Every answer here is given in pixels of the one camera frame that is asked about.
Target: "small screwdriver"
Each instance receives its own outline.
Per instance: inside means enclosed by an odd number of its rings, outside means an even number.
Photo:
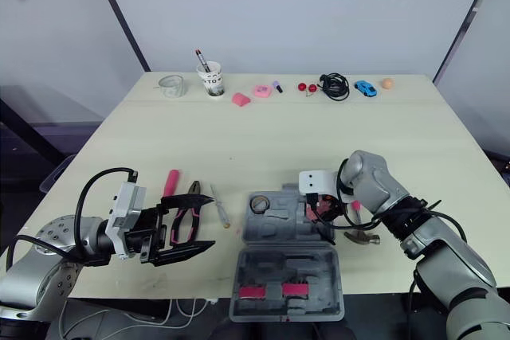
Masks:
[[[223,227],[227,229],[230,227],[229,217],[226,215],[226,211],[223,208],[222,202],[218,199],[218,195],[214,192],[214,187],[212,184],[210,185],[210,191],[213,192],[214,203],[218,208],[218,215],[220,216],[220,221],[222,221]]]

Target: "gray wall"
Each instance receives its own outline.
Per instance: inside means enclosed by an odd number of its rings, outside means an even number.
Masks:
[[[118,0],[153,70],[425,73],[473,0]]]
[[[510,155],[510,0],[484,0],[437,86],[478,143]]]
[[[0,92],[30,123],[101,121],[142,72],[107,0],[0,0]]]

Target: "pen holder cup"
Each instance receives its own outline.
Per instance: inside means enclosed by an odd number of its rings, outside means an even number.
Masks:
[[[201,64],[197,65],[198,76],[210,96],[221,96],[225,93],[223,88],[222,67],[215,61],[207,61],[210,72],[206,72]]]

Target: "hammer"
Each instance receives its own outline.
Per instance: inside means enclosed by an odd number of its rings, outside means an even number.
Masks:
[[[361,204],[358,201],[354,201],[351,203],[352,209],[355,212],[355,219],[354,223],[357,225],[361,224],[361,215],[359,214],[359,211],[361,210]],[[349,231],[346,231],[343,233],[347,239],[352,240],[354,243],[357,244],[380,244],[381,238],[379,238],[379,235],[377,234],[367,234],[363,230],[354,229]]]

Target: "pliers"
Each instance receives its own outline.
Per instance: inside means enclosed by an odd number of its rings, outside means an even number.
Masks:
[[[194,181],[190,188],[188,189],[188,194],[200,194],[200,182]],[[193,218],[191,222],[191,230],[190,234],[188,235],[188,239],[186,242],[179,243],[179,227],[181,225],[182,219],[186,215],[188,211],[191,211],[191,216]],[[172,223],[172,227],[170,230],[170,245],[171,246],[177,246],[179,244],[185,244],[190,243],[195,240],[198,233],[198,225],[200,224],[200,207],[193,207],[193,208],[185,208],[185,209],[179,209],[177,211],[177,215],[175,215],[175,219]]]

